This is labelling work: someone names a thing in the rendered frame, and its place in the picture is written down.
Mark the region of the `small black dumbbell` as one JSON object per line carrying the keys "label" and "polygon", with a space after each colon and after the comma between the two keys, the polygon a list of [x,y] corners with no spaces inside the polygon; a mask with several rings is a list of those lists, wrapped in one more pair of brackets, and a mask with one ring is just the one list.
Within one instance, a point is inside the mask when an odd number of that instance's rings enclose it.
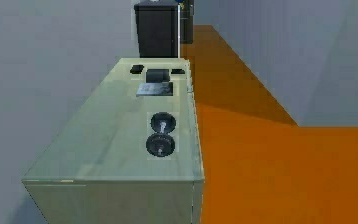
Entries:
{"label": "small black dumbbell", "polygon": [[154,133],[146,140],[146,150],[155,157],[166,157],[175,150],[175,140],[170,133],[176,127],[176,119],[168,112],[155,113],[150,121]]}

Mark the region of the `grey open laptop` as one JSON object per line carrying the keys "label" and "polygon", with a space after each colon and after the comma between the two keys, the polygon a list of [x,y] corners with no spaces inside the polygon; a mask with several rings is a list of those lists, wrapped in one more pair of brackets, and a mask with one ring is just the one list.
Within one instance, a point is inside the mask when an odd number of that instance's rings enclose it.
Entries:
{"label": "grey open laptop", "polygon": [[173,83],[170,81],[168,69],[148,69],[145,82],[141,83],[137,96],[172,96]]}

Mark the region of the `pale green sideboard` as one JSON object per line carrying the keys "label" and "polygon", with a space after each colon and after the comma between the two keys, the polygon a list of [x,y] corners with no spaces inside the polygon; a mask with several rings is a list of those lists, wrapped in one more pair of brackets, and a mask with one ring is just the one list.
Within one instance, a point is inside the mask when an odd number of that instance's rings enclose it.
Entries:
{"label": "pale green sideboard", "polygon": [[[143,71],[131,74],[133,65]],[[169,70],[172,96],[136,95],[148,69]],[[166,157],[146,150],[158,112],[176,119]],[[120,59],[22,179],[47,224],[200,224],[204,181],[182,58]]]}

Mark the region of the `black cabinet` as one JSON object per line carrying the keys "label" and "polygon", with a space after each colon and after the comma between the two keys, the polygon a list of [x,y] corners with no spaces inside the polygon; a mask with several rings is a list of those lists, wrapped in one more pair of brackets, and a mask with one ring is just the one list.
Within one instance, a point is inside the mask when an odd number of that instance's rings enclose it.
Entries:
{"label": "black cabinet", "polygon": [[144,0],[134,5],[141,58],[179,57],[179,17],[175,0]]}

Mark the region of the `dark narrow cabinet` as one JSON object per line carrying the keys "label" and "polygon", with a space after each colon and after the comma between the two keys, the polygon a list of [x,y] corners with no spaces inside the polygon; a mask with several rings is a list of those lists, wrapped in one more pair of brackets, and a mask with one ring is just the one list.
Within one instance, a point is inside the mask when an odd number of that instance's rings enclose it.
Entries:
{"label": "dark narrow cabinet", "polygon": [[192,44],[194,28],[194,0],[183,0],[180,7],[181,42],[183,44]]}

